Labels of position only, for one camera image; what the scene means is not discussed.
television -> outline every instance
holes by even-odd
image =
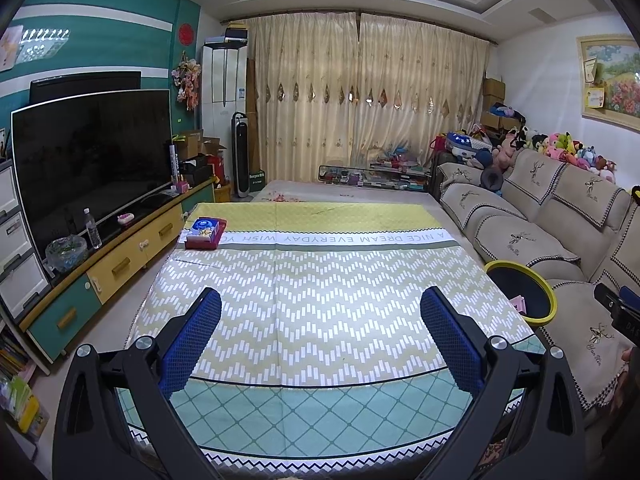
[[[140,71],[86,72],[31,81],[29,104],[113,90],[140,90]]]
[[[168,90],[98,92],[12,112],[18,191],[41,258],[171,181]]]

flat screen tv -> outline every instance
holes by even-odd
[[[41,257],[52,240],[84,230],[171,181],[168,90],[100,92],[12,113],[14,164]]]

water bottle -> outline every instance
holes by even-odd
[[[84,225],[86,226],[86,232],[89,235],[89,241],[92,247],[94,249],[100,249],[102,247],[102,240],[100,240],[100,233],[95,224],[94,216],[89,213],[89,208],[84,210]]]

green diamond pattern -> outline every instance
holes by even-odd
[[[543,353],[537,337],[514,345]],[[519,396],[514,390],[511,399]],[[125,418],[141,427],[128,390]],[[201,447],[257,456],[308,458],[403,446],[456,426],[471,403],[448,369],[379,384],[283,388],[189,379],[171,403]]]

yellow drawer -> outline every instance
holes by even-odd
[[[148,261],[143,243],[146,239],[144,232],[145,229],[140,229],[87,271],[102,304]]]
[[[144,237],[146,257],[150,260],[175,240],[180,235],[183,225],[182,207],[178,204],[140,229]]]

